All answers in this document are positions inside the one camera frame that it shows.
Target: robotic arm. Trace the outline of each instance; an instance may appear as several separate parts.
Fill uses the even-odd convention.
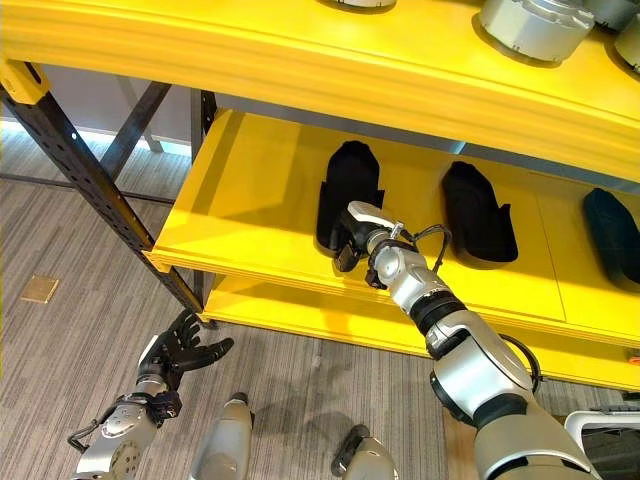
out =
[[[198,346],[197,317],[183,311],[171,326],[151,339],[140,357],[136,388],[119,397],[99,420],[68,439],[82,453],[72,480],[132,480],[140,459],[164,420],[175,418],[182,403],[182,375],[221,359],[233,346],[231,338]],[[93,445],[80,440],[100,428]]]
[[[480,478],[600,478],[562,425],[536,403],[520,359],[427,267],[415,242],[402,239],[403,224],[354,201],[334,232],[348,238],[336,268],[352,270],[368,255],[367,283],[389,289],[425,336],[435,360],[430,381],[436,396],[456,419],[478,429]]]

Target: yellow shelf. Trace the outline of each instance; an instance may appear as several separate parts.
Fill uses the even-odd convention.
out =
[[[557,68],[496,51],[481,2],[4,0],[3,55],[159,80],[640,180],[640,83],[595,29]]]
[[[474,163],[491,179],[499,201],[512,204],[517,261],[497,270],[475,270],[449,253],[441,269],[443,279],[471,308],[496,324],[640,345],[640,331],[628,318],[622,331],[595,328],[574,318],[566,321],[540,217],[539,176],[258,115],[226,111],[216,119],[147,256],[165,271],[179,266],[391,303],[387,292],[373,290],[363,281],[364,262],[340,276],[331,259],[314,245],[318,191],[328,159],[343,141],[354,138],[369,144],[380,162],[385,207],[411,229],[444,221],[440,181],[454,160]],[[421,244],[431,264],[439,244],[439,238]],[[606,292],[615,287],[602,288]],[[602,314],[598,309],[594,314],[608,325],[614,315],[628,317],[628,305],[629,301],[621,307],[601,307]]]
[[[640,294],[610,283],[596,256],[582,210],[589,185],[540,176],[539,195],[567,323],[633,342],[640,336]],[[615,193],[640,225],[640,197]]]
[[[424,337],[391,305],[336,298],[254,279],[225,277],[202,314],[253,327],[427,356]],[[640,389],[640,366],[623,347],[593,344],[540,332],[497,326],[524,342],[549,378],[629,390]]]

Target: black joint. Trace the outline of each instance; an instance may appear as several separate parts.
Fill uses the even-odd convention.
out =
[[[429,380],[431,382],[431,388],[433,388],[433,392],[438,397],[438,400],[445,406],[447,410],[451,413],[451,416],[458,420],[459,422],[466,423],[467,425],[473,426],[473,420],[469,415],[467,415],[449,396],[449,394],[442,388],[438,377],[436,377],[435,372],[431,372],[429,375]]]
[[[373,268],[374,263],[376,261],[376,256],[385,247],[404,248],[405,250],[409,250],[412,252],[418,251],[418,249],[413,245],[411,245],[410,243],[403,242],[401,240],[395,240],[393,238],[385,238],[384,240],[381,240],[380,242],[378,242],[378,244],[375,246],[375,248],[371,252],[371,255],[369,256],[369,268]]]
[[[422,335],[450,313],[466,310],[467,307],[448,290],[434,292],[420,298],[411,307],[409,316]]]
[[[508,415],[526,415],[527,401],[515,393],[503,393],[486,401],[473,413],[473,425],[480,430]]]
[[[460,345],[462,341],[468,336],[469,332],[467,332],[466,330],[459,330],[451,337],[447,338],[444,342],[442,342],[437,349],[433,348],[433,346],[429,342],[427,342],[427,352],[429,352],[429,355],[431,355],[431,358],[433,358],[434,360],[440,360],[451,350]]]
[[[520,467],[526,467],[527,465],[529,465],[529,460],[527,460],[527,457],[520,457],[514,460],[510,460],[507,463],[500,465],[493,472],[491,472],[491,475],[489,475],[487,480],[497,480],[498,477],[507,472],[510,472],[511,470],[515,470],[516,468]]]

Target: silver cylindrical object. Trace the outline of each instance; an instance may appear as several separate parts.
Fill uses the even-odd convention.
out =
[[[621,31],[636,13],[640,13],[640,0],[584,0],[584,6],[593,13],[596,22]]]
[[[595,20],[576,0],[487,0],[480,23],[515,52],[561,62],[587,36]]]
[[[614,45],[631,68],[640,73],[640,13],[636,14],[627,28],[618,35]]]

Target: black cable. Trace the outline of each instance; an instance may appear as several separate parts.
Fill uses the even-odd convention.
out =
[[[412,245],[416,248],[416,250],[418,249],[418,240],[420,240],[421,238],[424,238],[428,235],[432,235],[434,233],[442,233],[443,234],[443,238],[442,238],[442,248],[440,249],[440,253],[438,254],[438,258],[436,259],[436,263],[434,263],[432,271],[433,273],[438,273],[438,269],[440,268],[440,265],[442,265],[443,259],[444,259],[444,254],[447,250],[447,246],[449,245],[449,243],[451,243],[451,239],[453,238],[453,235],[451,234],[451,230],[449,230],[446,226],[441,225],[441,224],[437,224],[437,225],[431,225],[427,228],[425,228],[424,230],[415,233],[413,235],[411,235],[408,231],[403,230],[402,231],[402,236],[404,238],[406,238],[407,240],[409,240]]]
[[[533,352],[529,349],[529,347],[527,347],[520,340],[513,338],[509,335],[505,335],[503,333],[500,334],[500,337],[503,340],[506,340],[507,342],[518,347],[518,350],[520,350],[528,360],[529,367],[531,368],[531,380],[533,382],[532,391],[533,393],[536,393],[536,391],[538,390],[538,387],[540,386],[540,382],[542,381],[542,372],[540,370],[540,363],[538,362],[538,359],[533,354]]]

